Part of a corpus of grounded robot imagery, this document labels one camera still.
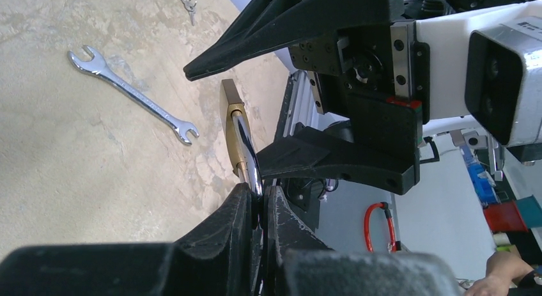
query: concrete floor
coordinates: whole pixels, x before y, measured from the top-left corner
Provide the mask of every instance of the concrete floor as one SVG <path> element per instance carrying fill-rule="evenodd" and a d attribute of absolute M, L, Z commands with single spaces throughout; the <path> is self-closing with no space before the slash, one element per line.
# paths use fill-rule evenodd
<path fill-rule="evenodd" d="M 189 82 L 182 67 L 238 10 L 197 0 L 0 0 L 0 258 L 43 243 L 174 240 L 213 212 L 236 183 L 218 113 L 233 78 L 258 150 L 274 136 L 288 71 L 273 55 Z M 97 48 L 113 71 L 174 116 L 194 145 L 66 52 Z"/>

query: human hand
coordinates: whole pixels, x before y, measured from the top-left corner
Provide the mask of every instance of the human hand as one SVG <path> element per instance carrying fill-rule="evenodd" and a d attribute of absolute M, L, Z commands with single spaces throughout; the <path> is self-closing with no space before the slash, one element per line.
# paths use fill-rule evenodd
<path fill-rule="evenodd" d="M 505 277 L 488 275 L 484 279 L 476 281 L 465 292 L 465 296 L 506 296 L 510 283 L 510 280 Z"/>

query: key ring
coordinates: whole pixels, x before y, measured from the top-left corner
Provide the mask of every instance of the key ring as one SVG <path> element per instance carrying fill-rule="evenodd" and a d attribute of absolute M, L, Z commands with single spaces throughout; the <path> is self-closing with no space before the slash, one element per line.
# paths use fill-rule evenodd
<path fill-rule="evenodd" d="M 192 0 L 184 0 L 183 4 L 185 5 L 185 9 L 189 12 L 193 12 L 197 5 L 197 0 L 194 0 L 194 4 L 192 4 Z"/>

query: wrench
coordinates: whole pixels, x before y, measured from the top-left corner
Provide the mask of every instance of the wrench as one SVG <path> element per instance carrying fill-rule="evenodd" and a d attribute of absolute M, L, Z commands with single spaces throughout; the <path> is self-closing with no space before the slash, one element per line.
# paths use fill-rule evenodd
<path fill-rule="evenodd" d="M 141 105 L 147 111 L 151 112 L 158 119 L 162 120 L 166 125 L 169 125 L 175 131 L 177 138 L 181 143 L 190 146 L 192 142 L 188 139 L 187 133 L 199 137 L 199 132 L 196 126 L 191 122 L 179 120 L 171 116 L 168 112 L 163 110 L 158 104 L 144 96 L 137 89 L 133 88 L 121 77 L 116 75 L 107 66 L 104 57 L 94 48 L 89 45 L 83 45 L 83 50 L 91 56 L 89 61 L 82 61 L 72 51 L 68 51 L 68 58 L 72 64 L 82 73 L 99 77 L 105 82 L 113 85 L 117 90 L 122 91 L 128 98 L 132 99 L 137 104 Z"/>

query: bolt hole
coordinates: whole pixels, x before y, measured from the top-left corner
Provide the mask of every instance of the bolt hole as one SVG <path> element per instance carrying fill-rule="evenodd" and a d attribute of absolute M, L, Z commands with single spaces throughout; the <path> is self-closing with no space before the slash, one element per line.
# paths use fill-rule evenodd
<path fill-rule="evenodd" d="M 478 138 L 476 137 L 471 137 L 468 139 L 468 144 L 471 145 L 471 146 L 476 146 L 478 144 Z"/>
<path fill-rule="evenodd" d="M 407 83 L 407 79 L 405 79 L 405 77 L 403 77 L 402 75 L 398 75 L 396 78 L 395 78 L 395 81 L 397 82 L 397 84 L 399 85 L 405 85 Z"/>
<path fill-rule="evenodd" d="M 386 179 L 386 184 L 389 187 L 393 187 L 393 188 L 397 187 L 397 182 L 395 182 L 395 180 L 393 180 L 393 179 Z"/>
<path fill-rule="evenodd" d="M 405 44 L 401 40 L 396 40 L 393 42 L 393 46 L 397 51 L 402 51 L 405 48 Z"/>

